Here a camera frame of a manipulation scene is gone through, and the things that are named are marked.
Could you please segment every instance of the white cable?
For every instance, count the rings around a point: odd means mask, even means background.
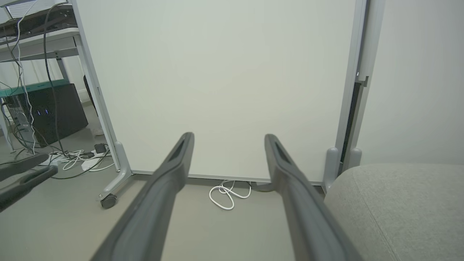
[[[72,167],[74,167],[74,165],[78,162],[78,161],[88,161],[88,160],[91,160],[91,159],[95,159],[95,158],[101,158],[101,156],[93,156],[91,158],[83,158],[81,157],[81,154],[84,153],[84,150],[76,150],[76,151],[72,151],[72,152],[68,152],[68,156],[71,156],[71,157],[74,157],[74,159],[68,161],[64,166],[63,166],[63,170],[69,170],[71,169]],[[50,155],[56,155],[56,156],[61,156],[63,155],[63,153],[61,151],[54,151],[52,153],[50,153]]]
[[[232,182],[231,188],[227,188],[227,187],[224,186],[224,184],[227,183],[227,182]],[[250,186],[250,190],[248,191],[248,195],[246,195],[246,196],[241,196],[241,195],[239,195],[239,194],[237,194],[237,193],[235,193],[235,192],[232,191],[234,185],[235,185],[235,181],[234,181],[234,180],[224,180],[224,181],[222,181],[221,184],[220,184],[219,186],[215,186],[215,187],[213,187],[213,188],[209,191],[209,199],[210,199],[214,204],[216,204],[216,206],[218,206],[218,207],[220,207],[220,208],[222,208],[222,209],[224,209],[224,210],[231,210],[231,209],[233,209],[233,208],[235,207],[235,203],[234,203],[234,201],[233,201],[233,199],[232,199],[231,193],[232,193],[234,196],[239,197],[239,198],[248,198],[248,197],[251,195],[251,186]],[[218,189],[218,190],[219,190],[219,193],[221,193],[221,194],[227,194],[227,195],[229,196],[229,199],[230,199],[231,202],[232,202],[232,206],[231,206],[231,207],[229,207],[229,208],[228,208],[228,207],[224,207],[223,205],[217,203],[217,202],[211,197],[211,192],[212,192],[213,190],[215,190],[215,189]]]
[[[19,37],[21,35],[21,30],[19,28],[19,24],[22,22],[22,20],[26,17],[27,13],[32,9],[32,7],[37,3],[39,2],[40,0],[36,0],[30,7],[29,9],[26,11],[26,13],[24,13],[24,16],[18,21],[18,37],[16,38],[16,42],[14,43],[14,46],[18,45],[18,63],[19,63],[19,67],[20,67],[20,72],[19,72],[19,78],[21,78],[21,74],[23,76],[23,80],[20,81],[21,82],[21,87],[24,89],[24,93],[26,94],[26,100],[27,100],[27,103],[29,104],[29,114],[31,115],[31,118],[32,118],[32,121],[31,121],[31,128],[32,128],[32,138],[34,139],[34,144],[32,145],[32,154],[35,155],[35,143],[36,143],[36,140],[35,140],[35,129],[33,127],[33,124],[34,124],[34,115],[32,114],[32,105],[31,105],[31,101],[29,100],[29,94],[27,93],[27,89],[26,89],[26,81],[25,81],[25,77],[24,77],[24,67],[23,67],[23,64],[21,63],[21,48],[19,47]]]
[[[101,169],[97,169],[97,170],[90,169],[89,171],[101,171],[101,170],[105,170],[105,169],[107,169],[107,168],[109,168],[109,167],[111,167],[111,166],[113,166],[113,165],[114,165],[114,163],[111,164],[111,165],[108,165],[108,166],[106,166],[106,167],[104,167],[104,168],[101,168]]]

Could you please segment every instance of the wall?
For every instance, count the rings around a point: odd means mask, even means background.
[[[24,66],[24,76],[26,84],[33,84],[48,81],[45,61],[22,61]],[[89,101],[89,95],[84,84],[84,73],[78,56],[63,58],[63,63],[68,74],[69,81],[76,87],[79,99],[82,102]],[[62,79],[61,71],[55,59],[48,59],[48,68],[52,80]],[[18,66],[15,62],[0,63],[0,81],[12,88],[18,86]],[[7,89],[5,85],[0,84],[0,89]]]
[[[386,2],[361,164],[464,163],[464,1]]]

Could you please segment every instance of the teal surface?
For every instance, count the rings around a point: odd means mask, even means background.
[[[53,83],[53,87],[60,87],[60,86],[68,85],[69,81],[65,79],[61,79],[61,80],[54,80],[52,81],[52,83]],[[26,90],[27,92],[30,92],[30,91],[37,91],[37,90],[42,90],[42,89],[46,89],[50,87],[51,87],[50,82],[46,81],[42,83],[26,85]],[[10,96],[11,94],[18,95],[22,93],[24,93],[24,89],[21,88],[21,86],[19,88],[14,87],[12,89],[10,88],[2,89],[0,90],[0,98]]]

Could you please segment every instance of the desk leg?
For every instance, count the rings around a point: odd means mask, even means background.
[[[61,71],[61,75],[63,76],[63,79],[68,80],[68,74],[66,73],[66,67],[64,66],[63,60],[61,58],[57,58],[57,63],[59,70]]]

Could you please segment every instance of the caster wheel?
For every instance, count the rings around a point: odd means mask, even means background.
[[[100,204],[104,209],[112,208],[116,204],[116,195],[109,194],[106,198],[100,200]]]

